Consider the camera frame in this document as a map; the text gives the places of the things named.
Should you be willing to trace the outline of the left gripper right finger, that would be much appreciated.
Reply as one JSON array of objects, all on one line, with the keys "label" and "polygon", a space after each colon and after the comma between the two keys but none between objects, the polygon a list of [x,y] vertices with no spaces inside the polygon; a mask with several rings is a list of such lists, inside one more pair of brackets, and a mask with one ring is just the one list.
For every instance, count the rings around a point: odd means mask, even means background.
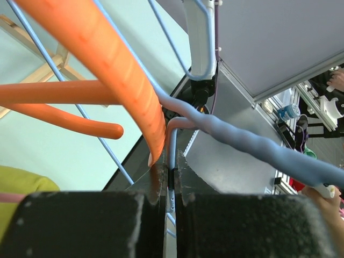
[{"label": "left gripper right finger", "polygon": [[308,198],[219,193],[182,151],[174,180],[178,257],[339,257]]}]

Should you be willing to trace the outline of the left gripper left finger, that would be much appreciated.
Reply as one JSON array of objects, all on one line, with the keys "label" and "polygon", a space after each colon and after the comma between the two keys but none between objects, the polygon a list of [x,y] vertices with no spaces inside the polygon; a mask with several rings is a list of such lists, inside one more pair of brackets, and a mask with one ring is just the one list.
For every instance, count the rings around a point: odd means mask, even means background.
[{"label": "left gripper left finger", "polygon": [[1,241],[1,257],[164,257],[167,170],[162,155],[124,191],[27,195]]}]

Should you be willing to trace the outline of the light blue wire hanger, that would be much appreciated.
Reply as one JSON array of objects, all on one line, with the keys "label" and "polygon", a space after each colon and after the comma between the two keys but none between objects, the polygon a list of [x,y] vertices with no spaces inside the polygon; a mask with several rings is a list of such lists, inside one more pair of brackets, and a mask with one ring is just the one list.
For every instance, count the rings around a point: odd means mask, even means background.
[{"label": "light blue wire hanger", "polygon": [[149,5],[186,76],[193,81],[210,80],[213,78],[217,66],[214,21],[215,1],[183,1],[187,20],[191,68],[184,64],[173,39],[156,9],[155,2],[149,1]]}]

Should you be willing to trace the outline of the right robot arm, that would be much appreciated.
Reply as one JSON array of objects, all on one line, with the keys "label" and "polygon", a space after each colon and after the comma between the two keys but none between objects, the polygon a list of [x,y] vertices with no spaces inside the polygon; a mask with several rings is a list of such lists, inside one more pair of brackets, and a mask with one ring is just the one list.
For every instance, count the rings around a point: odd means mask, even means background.
[{"label": "right robot arm", "polygon": [[207,100],[216,97],[219,52],[218,9],[222,1],[183,1],[191,54],[192,105],[205,112]]}]

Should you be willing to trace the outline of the yellow trousers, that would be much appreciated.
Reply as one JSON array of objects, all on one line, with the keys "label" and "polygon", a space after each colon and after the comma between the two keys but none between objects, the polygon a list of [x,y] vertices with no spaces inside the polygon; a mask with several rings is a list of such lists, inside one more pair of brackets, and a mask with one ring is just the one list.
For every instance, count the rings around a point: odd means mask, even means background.
[{"label": "yellow trousers", "polygon": [[[37,191],[59,191],[60,188],[48,177],[26,170],[1,166],[1,194],[28,195]],[[18,206],[17,202],[1,199],[1,240]]]}]

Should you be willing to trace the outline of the orange plastic hanger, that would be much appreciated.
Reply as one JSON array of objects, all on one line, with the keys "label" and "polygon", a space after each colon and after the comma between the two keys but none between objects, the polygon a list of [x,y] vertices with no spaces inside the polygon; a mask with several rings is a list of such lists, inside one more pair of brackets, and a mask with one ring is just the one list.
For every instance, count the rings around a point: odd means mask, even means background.
[{"label": "orange plastic hanger", "polygon": [[119,139],[123,128],[70,114],[55,104],[119,104],[134,119],[149,150],[160,157],[165,121],[158,97],[140,65],[94,1],[18,1],[95,76],[94,80],[1,85],[1,106],[95,137]]}]

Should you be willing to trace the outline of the blue patterned cup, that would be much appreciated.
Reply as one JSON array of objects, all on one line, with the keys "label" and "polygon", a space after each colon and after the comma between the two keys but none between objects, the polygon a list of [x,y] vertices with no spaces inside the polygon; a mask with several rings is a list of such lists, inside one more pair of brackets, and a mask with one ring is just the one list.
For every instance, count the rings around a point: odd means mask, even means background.
[{"label": "blue patterned cup", "polygon": [[300,116],[300,109],[296,104],[290,104],[277,110],[280,120],[288,121]]}]

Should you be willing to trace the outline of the person in background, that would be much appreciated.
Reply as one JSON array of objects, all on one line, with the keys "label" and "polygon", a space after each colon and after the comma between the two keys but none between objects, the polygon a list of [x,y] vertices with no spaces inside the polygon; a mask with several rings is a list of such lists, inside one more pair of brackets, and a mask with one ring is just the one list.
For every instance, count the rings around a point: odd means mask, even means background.
[{"label": "person in background", "polygon": [[322,133],[311,138],[343,137],[343,64],[331,68],[297,86],[301,89],[299,109],[318,123],[309,127],[322,127]]}]

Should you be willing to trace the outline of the wooden clothes rack frame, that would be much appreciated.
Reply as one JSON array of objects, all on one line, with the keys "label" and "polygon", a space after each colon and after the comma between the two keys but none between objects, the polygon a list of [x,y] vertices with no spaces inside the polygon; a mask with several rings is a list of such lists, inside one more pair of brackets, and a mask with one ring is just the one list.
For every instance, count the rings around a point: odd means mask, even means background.
[{"label": "wooden clothes rack frame", "polygon": [[[58,42],[30,17],[27,16],[26,19],[49,55],[51,57],[55,56]],[[1,84],[19,83],[30,75],[35,74],[40,67],[46,64],[45,59],[37,48],[35,48],[36,50],[31,50],[30,47],[26,46],[34,44],[29,37],[13,12],[5,13],[4,10],[1,11]],[[71,69],[74,69],[72,72],[74,73],[75,71],[77,77],[81,76],[80,80],[95,79],[93,74],[74,56],[71,55],[69,59],[68,65]],[[49,65],[46,65],[46,67],[40,69],[36,75],[48,76],[48,72],[52,73]],[[43,79],[42,76],[37,76],[33,78],[34,81],[39,78]]]}]

